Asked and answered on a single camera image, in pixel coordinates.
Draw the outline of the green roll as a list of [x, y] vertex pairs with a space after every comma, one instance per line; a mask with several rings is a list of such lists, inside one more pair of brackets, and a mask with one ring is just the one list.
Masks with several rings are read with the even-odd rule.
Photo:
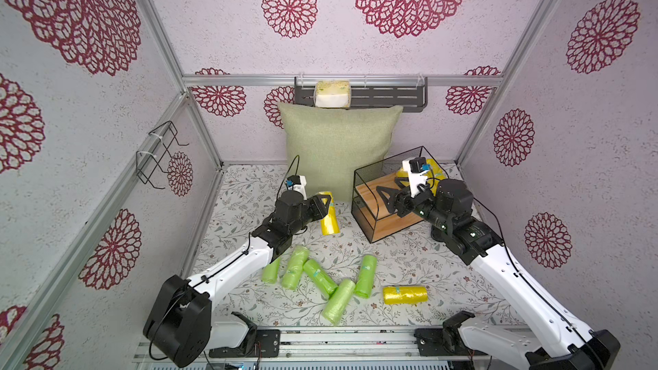
[[327, 305], [322, 311], [322, 317], [332, 325], [338, 325], [355, 289], [356, 284], [352, 280], [343, 280], [328, 300]]
[[303, 266], [308, 260], [309, 249], [305, 246], [296, 246], [291, 254], [286, 272], [282, 277], [281, 285], [284, 289], [295, 291], [303, 274]]
[[264, 284], [277, 284], [280, 262], [281, 258], [277, 258], [263, 269], [261, 280]]
[[363, 299], [370, 298], [375, 283], [377, 263], [377, 258], [373, 255], [363, 256], [354, 290], [355, 296]]

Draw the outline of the grey wall rack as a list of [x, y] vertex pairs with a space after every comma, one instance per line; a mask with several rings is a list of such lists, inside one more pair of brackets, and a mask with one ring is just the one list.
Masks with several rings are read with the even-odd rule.
[[[294, 104], [314, 106], [315, 87], [303, 84], [295, 77]], [[357, 86], [351, 89], [350, 109], [388, 108], [402, 106], [405, 113], [420, 113], [428, 105], [428, 87], [425, 84], [411, 87]]]

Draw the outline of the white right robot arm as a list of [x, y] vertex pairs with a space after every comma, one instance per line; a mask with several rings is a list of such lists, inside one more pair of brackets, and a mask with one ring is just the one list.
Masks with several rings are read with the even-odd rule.
[[444, 349], [480, 351], [517, 369], [610, 369], [620, 342], [608, 330], [594, 331], [571, 314], [512, 256], [503, 239], [473, 216], [475, 198], [456, 179], [413, 188], [398, 183], [380, 187], [387, 211], [416, 214], [431, 224], [431, 236], [504, 296], [531, 330], [522, 337], [461, 311], [441, 326]]

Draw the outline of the green cushion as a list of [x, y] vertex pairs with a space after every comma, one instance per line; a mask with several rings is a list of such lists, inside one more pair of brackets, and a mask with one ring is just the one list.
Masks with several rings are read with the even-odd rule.
[[373, 109], [320, 109], [278, 104], [285, 131], [286, 159], [299, 158], [298, 172], [310, 195], [329, 191], [337, 202], [352, 198], [354, 171], [385, 158], [400, 106]]

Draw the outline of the green roll right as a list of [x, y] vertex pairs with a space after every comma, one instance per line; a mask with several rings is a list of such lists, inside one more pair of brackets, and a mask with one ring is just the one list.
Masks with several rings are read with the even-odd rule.
[[363, 256], [354, 290], [355, 296], [363, 299], [370, 298], [375, 283], [377, 263], [377, 258], [373, 255]]

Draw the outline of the metal base rail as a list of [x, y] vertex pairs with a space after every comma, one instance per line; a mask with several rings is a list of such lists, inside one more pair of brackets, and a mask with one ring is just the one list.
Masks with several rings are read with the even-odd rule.
[[508, 369], [483, 353], [421, 355], [411, 326], [261, 327], [246, 356], [202, 353], [188, 369]]

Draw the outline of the white yellow sponge pack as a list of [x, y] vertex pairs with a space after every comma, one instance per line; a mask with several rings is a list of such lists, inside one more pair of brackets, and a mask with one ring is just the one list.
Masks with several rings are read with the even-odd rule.
[[348, 109], [351, 107], [349, 81], [321, 81], [315, 85], [314, 106], [324, 109]]

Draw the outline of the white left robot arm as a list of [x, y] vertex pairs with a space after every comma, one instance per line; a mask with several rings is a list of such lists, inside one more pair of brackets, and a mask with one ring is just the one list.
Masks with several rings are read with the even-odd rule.
[[164, 359], [185, 368], [207, 351], [230, 350], [246, 356], [255, 350], [257, 325], [240, 313], [214, 318], [214, 308], [239, 284], [277, 260], [293, 237], [324, 219], [330, 195], [285, 191], [274, 211], [238, 250], [187, 279], [164, 282], [147, 318], [143, 335]]

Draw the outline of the green roll front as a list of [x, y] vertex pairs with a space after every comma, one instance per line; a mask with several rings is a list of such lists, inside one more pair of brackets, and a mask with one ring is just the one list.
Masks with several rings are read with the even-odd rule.
[[338, 325], [355, 289], [356, 284], [352, 280], [343, 280], [328, 300], [327, 305], [322, 311], [322, 317], [332, 325]]

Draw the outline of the green roll far left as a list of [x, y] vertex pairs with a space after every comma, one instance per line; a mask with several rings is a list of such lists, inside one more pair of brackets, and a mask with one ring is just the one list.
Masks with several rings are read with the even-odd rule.
[[277, 284], [280, 262], [281, 258], [277, 258], [263, 269], [261, 280], [264, 284]]

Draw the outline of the yellow roll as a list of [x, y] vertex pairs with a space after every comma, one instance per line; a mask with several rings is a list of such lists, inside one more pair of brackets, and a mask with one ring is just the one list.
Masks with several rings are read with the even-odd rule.
[[382, 290], [386, 305], [418, 304], [428, 301], [428, 290], [423, 286], [388, 286]]
[[427, 164], [430, 166], [428, 173], [428, 182], [434, 194], [436, 194], [439, 182], [448, 178], [446, 171], [434, 160], [427, 159]]
[[340, 232], [336, 215], [335, 200], [330, 191], [321, 191], [323, 202], [327, 205], [327, 216], [321, 221], [321, 232], [323, 236], [337, 235]]

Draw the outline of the green roll middle diagonal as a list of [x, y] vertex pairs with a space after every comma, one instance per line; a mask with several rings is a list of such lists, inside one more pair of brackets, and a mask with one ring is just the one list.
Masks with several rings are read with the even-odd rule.
[[308, 259], [303, 265], [303, 271], [326, 299], [329, 299], [338, 288], [316, 260]]

